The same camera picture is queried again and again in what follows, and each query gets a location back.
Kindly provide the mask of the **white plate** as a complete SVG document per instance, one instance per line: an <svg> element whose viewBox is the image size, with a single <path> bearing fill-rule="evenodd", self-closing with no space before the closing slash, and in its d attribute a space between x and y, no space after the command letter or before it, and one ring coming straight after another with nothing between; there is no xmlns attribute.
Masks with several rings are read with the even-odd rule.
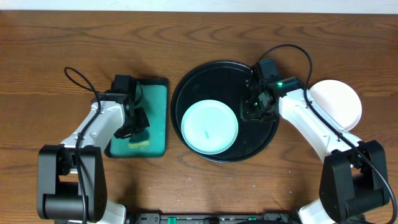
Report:
<svg viewBox="0 0 398 224"><path fill-rule="evenodd" d="M361 119L362 104L358 94L338 80L323 80L311 87L313 99L343 128L353 129Z"/></svg>

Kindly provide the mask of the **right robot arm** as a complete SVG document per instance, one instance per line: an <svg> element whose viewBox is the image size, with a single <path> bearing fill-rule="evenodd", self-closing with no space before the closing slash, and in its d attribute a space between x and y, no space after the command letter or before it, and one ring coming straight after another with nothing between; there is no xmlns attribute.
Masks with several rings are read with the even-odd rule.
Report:
<svg viewBox="0 0 398 224"><path fill-rule="evenodd" d="M285 119L323 163L320 198L298 210L301 223L342 223L395 201L383 147L345 130L319 106L301 80L283 78L274 61L267 59L252 66L247 86L242 118Z"/></svg>

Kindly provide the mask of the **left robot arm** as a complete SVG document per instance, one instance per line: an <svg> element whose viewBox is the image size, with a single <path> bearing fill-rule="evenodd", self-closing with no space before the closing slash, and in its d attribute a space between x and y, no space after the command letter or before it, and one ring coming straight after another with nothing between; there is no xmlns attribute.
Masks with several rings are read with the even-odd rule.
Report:
<svg viewBox="0 0 398 224"><path fill-rule="evenodd" d="M136 91L139 80L116 75L111 88L95 93L91 111L58 145L38 155L37 213L65 223L127 223L124 205L108 200L103 153L112 138L126 139L149 127Z"/></svg>

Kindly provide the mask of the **green scrubbing sponge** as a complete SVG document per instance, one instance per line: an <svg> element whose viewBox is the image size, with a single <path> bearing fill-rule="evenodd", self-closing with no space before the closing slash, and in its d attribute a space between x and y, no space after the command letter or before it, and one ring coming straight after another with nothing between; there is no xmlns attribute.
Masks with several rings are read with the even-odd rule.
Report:
<svg viewBox="0 0 398 224"><path fill-rule="evenodd" d="M148 131L141 131L139 133L133 134L128 142L130 148L137 148L147 146L150 143L150 134Z"/></svg>

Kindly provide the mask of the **mint plate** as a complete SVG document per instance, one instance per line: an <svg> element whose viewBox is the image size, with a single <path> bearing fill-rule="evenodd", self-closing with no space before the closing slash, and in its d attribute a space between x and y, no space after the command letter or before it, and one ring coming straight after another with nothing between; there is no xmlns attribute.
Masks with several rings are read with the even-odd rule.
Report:
<svg viewBox="0 0 398 224"><path fill-rule="evenodd" d="M228 105L217 100L202 100L186 110L180 129L184 141L195 152L213 155L233 145L239 124Z"/></svg>

